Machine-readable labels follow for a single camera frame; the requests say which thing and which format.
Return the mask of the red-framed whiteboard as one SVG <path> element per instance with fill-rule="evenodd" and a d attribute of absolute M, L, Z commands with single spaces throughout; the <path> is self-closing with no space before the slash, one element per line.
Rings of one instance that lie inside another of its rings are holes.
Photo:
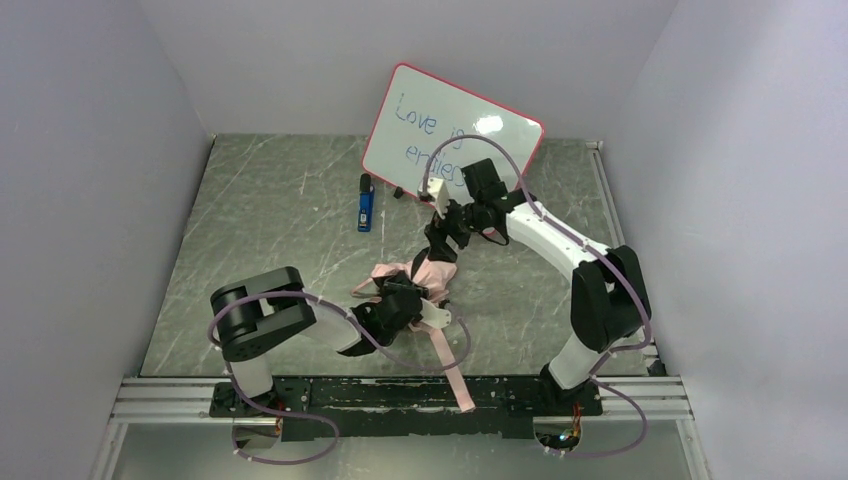
<path fill-rule="evenodd" d="M 362 157 L 363 169 L 415 196 L 429 165 L 450 197 L 471 201 L 461 169 L 490 158 L 512 190 L 545 134 L 537 120 L 406 63 L 391 76 Z"/>

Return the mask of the pink folding umbrella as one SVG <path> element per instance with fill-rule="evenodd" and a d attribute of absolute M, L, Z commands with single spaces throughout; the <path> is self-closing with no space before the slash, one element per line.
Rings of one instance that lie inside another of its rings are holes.
<path fill-rule="evenodd" d="M 385 298 L 393 290 L 411 290 L 422 299 L 422 319 L 409 327 L 414 332 L 425 332 L 430 339 L 441 365 L 445 368 L 449 385 L 461 413 L 472 412 L 476 405 L 465 379 L 458 367 L 459 360 L 449 345 L 444 329 L 458 317 L 447 309 L 448 283 L 457 272 L 457 265 L 444 261 L 430 261 L 427 254 L 422 260 L 406 263 L 376 264 L 366 280 L 355 286 L 350 295 L 354 298 Z"/>

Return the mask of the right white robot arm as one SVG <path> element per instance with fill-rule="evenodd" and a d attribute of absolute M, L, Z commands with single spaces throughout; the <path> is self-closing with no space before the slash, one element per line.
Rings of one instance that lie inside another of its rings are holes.
<path fill-rule="evenodd" d="M 558 396 L 574 396 L 596 374 L 620 340 L 645 329 L 650 303 L 635 251 L 596 242 L 552 215 L 524 183 L 509 191 L 491 159 L 461 170 L 471 197 L 461 205 L 445 182 L 428 178 L 421 200 L 435 213 L 425 228 L 431 261 L 454 263 L 474 234 L 493 230 L 503 242 L 523 244 L 568 279 L 572 334 L 540 376 Z"/>

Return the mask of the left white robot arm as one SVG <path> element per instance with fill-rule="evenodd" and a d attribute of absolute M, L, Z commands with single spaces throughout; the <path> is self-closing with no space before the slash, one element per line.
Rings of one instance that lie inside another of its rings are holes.
<path fill-rule="evenodd" d="M 295 336 L 323 342 L 346 357 L 370 355 L 436 308 L 427 290 L 403 272 L 378 280 L 376 297 L 349 309 L 331 308 L 303 291 L 299 270 L 287 266 L 211 294 L 212 338 L 247 397 L 273 389 L 266 353 Z"/>

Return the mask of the blue whiteboard marker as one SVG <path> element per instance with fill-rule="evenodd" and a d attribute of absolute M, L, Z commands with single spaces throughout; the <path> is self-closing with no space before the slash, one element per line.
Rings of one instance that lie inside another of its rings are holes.
<path fill-rule="evenodd" d="M 360 176 L 357 231 L 370 232 L 372 228 L 375 187 L 368 173 Z"/>

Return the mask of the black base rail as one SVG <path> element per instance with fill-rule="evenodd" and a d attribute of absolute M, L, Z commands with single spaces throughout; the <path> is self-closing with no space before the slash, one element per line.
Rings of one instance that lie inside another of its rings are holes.
<path fill-rule="evenodd" d="M 532 439 L 533 421 L 567 419 L 603 412 L 598 388 L 585 384 L 574 393 L 537 375 L 472 376 L 465 380 L 474 409 L 461 412 L 444 377 L 303 377 L 277 376 L 271 392 L 254 406 L 240 399 L 227 382 L 215 385 L 208 414 L 212 418 L 258 419 L 269 408 L 298 413 L 282 423 L 284 441 L 331 437 L 326 417 L 344 437 L 498 434 Z"/>

